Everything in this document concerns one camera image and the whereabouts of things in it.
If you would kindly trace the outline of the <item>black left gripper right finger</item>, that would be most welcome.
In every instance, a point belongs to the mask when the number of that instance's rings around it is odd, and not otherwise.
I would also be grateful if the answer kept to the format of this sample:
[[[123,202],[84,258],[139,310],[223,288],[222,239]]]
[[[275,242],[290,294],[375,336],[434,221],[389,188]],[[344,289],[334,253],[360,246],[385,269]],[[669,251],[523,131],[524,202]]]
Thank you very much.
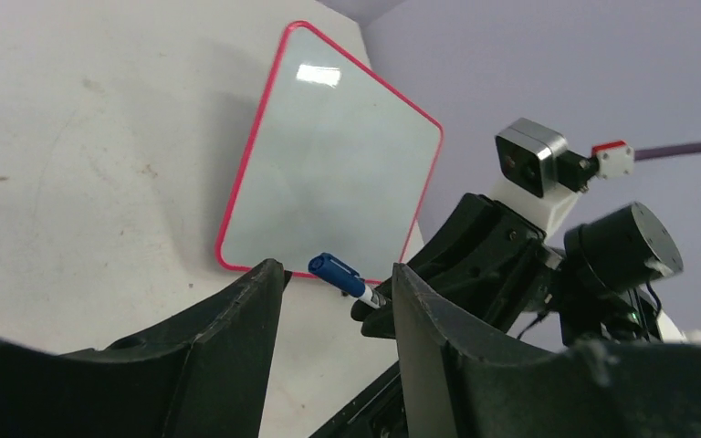
[[[701,437],[701,343],[588,341],[559,353],[392,270],[412,437]]]

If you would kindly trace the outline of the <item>pink framed whiteboard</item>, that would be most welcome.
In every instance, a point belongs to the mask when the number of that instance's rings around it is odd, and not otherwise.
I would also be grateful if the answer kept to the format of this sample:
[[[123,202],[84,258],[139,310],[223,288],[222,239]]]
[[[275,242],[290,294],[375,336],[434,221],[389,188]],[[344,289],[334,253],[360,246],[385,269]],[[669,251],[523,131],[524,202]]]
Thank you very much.
[[[330,253],[370,283],[406,258],[441,124],[307,21],[284,29],[220,223],[220,266],[295,276]]]

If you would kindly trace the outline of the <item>white whiteboard marker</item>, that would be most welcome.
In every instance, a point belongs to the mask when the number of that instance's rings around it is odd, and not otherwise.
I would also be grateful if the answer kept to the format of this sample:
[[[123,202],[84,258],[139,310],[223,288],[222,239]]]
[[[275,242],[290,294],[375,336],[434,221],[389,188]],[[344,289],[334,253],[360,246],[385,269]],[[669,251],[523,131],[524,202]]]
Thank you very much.
[[[367,285],[364,286],[363,291],[356,297],[356,299],[373,309],[383,308],[388,304],[386,297]]]

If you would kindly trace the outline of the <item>blue marker cap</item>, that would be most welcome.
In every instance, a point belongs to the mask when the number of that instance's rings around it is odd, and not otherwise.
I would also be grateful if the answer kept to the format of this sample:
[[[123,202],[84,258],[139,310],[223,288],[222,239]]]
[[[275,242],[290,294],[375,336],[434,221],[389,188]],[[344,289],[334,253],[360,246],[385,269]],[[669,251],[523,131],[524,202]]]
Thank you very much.
[[[349,296],[361,297],[366,291],[360,274],[330,253],[313,257],[308,263],[308,271]]]

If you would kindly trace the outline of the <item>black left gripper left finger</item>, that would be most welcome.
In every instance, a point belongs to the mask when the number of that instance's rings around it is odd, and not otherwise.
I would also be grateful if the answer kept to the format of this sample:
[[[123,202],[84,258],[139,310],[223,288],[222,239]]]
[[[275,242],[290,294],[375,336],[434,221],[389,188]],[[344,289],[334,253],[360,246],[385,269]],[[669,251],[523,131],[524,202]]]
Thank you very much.
[[[0,339],[0,437],[256,437],[285,289],[268,259],[105,349]]]

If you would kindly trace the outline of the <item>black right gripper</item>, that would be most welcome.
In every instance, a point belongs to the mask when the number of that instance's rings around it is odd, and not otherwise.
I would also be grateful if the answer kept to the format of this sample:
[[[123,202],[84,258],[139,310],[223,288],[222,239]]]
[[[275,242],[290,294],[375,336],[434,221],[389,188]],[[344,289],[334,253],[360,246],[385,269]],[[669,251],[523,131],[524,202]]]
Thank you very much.
[[[433,238],[408,262],[435,292],[507,332],[534,311],[562,252],[544,244],[544,232],[485,195],[466,193]],[[392,283],[350,293],[350,317],[367,338],[394,339]]]

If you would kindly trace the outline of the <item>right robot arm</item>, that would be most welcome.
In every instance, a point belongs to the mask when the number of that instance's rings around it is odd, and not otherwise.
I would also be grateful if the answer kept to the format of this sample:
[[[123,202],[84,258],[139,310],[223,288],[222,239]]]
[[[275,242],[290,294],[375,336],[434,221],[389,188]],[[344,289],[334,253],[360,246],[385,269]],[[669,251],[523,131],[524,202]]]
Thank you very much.
[[[523,313],[558,315],[568,346],[667,341],[652,284],[684,267],[672,236],[642,203],[579,224],[553,247],[522,214],[471,193],[408,265],[438,295],[502,332]]]

